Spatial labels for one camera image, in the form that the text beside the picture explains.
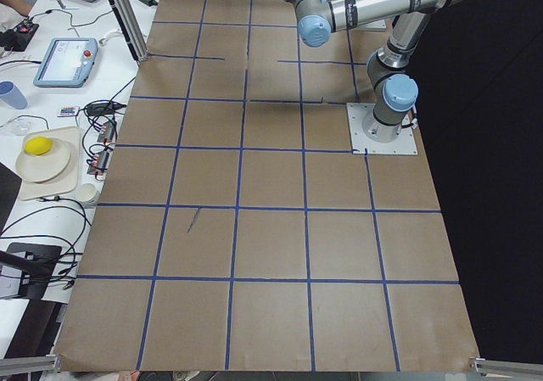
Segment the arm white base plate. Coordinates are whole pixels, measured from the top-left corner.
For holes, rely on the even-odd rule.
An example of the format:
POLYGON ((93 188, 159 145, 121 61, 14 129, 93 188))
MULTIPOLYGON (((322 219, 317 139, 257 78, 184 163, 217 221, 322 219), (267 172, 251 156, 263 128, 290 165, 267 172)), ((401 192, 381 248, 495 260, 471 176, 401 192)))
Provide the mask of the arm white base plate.
POLYGON ((374 118, 372 103, 347 103, 353 154, 417 155, 414 131, 408 114, 396 126, 374 118))

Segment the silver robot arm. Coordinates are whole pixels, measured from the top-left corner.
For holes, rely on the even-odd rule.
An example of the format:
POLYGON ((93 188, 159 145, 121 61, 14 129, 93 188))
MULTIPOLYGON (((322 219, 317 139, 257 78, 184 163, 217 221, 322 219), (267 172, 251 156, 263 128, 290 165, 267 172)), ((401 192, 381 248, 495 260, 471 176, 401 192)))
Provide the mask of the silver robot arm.
POLYGON ((390 143, 417 101, 416 82, 405 73, 418 40, 434 12, 463 0, 284 0, 294 7, 299 36, 320 47, 331 34, 397 17, 388 41, 367 62, 377 102, 362 127, 373 141, 390 143))

